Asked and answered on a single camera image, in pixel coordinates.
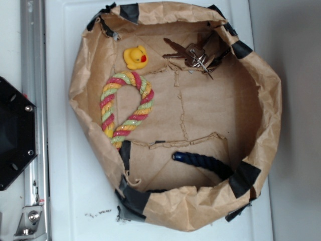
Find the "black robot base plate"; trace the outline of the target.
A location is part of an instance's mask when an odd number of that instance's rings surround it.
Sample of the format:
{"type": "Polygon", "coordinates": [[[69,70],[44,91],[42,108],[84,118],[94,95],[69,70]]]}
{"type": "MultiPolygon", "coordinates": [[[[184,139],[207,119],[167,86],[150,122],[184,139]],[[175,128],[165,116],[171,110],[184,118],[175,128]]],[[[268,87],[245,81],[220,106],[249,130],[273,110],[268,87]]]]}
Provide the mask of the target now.
{"type": "Polygon", "coordinates": [[[37,155],[35,110],[35,105],[1,78],[1,191],[37,155]]]}

